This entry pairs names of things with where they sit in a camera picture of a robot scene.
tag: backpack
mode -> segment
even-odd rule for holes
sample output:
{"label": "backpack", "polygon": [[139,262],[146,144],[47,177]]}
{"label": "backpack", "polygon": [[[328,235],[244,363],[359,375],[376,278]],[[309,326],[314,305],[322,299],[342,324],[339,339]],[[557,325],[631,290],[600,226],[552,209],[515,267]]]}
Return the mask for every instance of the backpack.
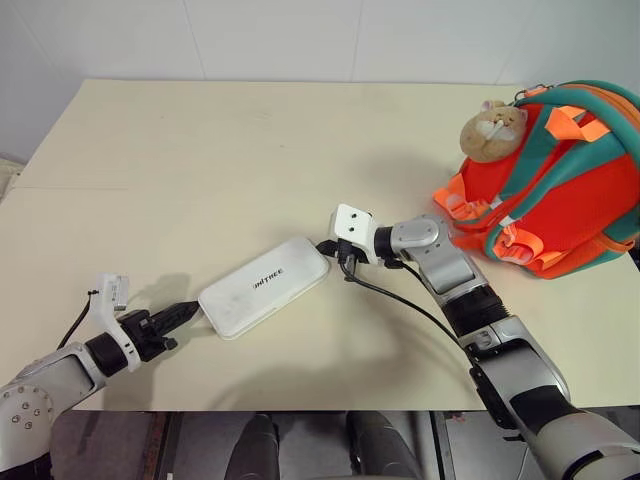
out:
{"label": "backpack", "polygon": [[640,232],[640,97],[585,80],[521,93],[518,149],[467,158],[433,195],[462,232],[454,243],[542,278],[623,255]]}

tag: plush cat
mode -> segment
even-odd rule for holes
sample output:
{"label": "plush cat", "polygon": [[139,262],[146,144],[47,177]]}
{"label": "plush cat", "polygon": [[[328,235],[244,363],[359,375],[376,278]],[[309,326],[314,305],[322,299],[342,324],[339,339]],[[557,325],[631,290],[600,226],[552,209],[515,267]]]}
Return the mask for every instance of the plush cat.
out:
{"label": "plush cat", "polygon": [[460,134],[460,148],[472,160],[489,163],[513,153],[524,136],[527,112],[499,100],[486,101]]}

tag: white tabletop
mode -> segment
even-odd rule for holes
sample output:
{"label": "white tabletop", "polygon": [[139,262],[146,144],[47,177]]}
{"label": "white tabletop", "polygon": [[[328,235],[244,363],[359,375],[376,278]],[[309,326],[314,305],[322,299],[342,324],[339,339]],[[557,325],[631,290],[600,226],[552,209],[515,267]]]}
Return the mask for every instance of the white tabletop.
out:
{"label": "white tabletop", "polygon": [[[436,211],[458,135],[516,87],[87,81],[0,205],[0,378],[55,348],[101,271],[130,308],[195,299],[282,241],[326,238],[338,203],[382,223]],[[574,403],[640,403],[638,272],[553,281],[477,262],[566,377]],[[432,312],[402,271],[361,274]],[[73,339],[98,330],[83,324]],[[237,340],[202,314],[180,347],[82,408],[475,409],[464,356],[428,320],[329,277]]]}

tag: power bank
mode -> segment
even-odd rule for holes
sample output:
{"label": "power bank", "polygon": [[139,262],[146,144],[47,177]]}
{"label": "power bank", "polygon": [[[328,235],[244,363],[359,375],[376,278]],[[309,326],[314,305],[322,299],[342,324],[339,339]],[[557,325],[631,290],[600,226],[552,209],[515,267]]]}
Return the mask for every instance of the power bank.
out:
{"label": "power bank", "polygon": [[329,262],[304,237],[252,260],[205,288],[198,302],[221,338],[245,333],[319,283]]}

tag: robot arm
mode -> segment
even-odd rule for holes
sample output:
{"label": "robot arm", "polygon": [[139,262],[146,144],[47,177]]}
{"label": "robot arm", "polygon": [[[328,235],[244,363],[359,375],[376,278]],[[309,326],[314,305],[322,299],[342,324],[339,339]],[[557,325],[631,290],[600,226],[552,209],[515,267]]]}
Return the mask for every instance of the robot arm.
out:
{"label": "robot arm", "polygon": [[472,362],[470,374],[487,410],[499,426],[520,431],[548,478],[637,478],[640,444],[571,405],[557,367],[520,319],[509,315],[475,263],[451,243],[443,219],[423,215],[382,227],[370,214],[340,205],[331,231],[339,262],[405,259],[419,265],[424,286]]}
{"label": "robot arm", "polygon": [[102,389],[107,377],[174,348],[175,340],[164,335],[198,310],[197,302],[184,302],[155,315],[135,310],[116,321],[114,311],[126,307],[127,286],[126,277],[102,274],[89,314],[105,333],[35,361],[0,388],[0,480],[50,479],[56,418]]}

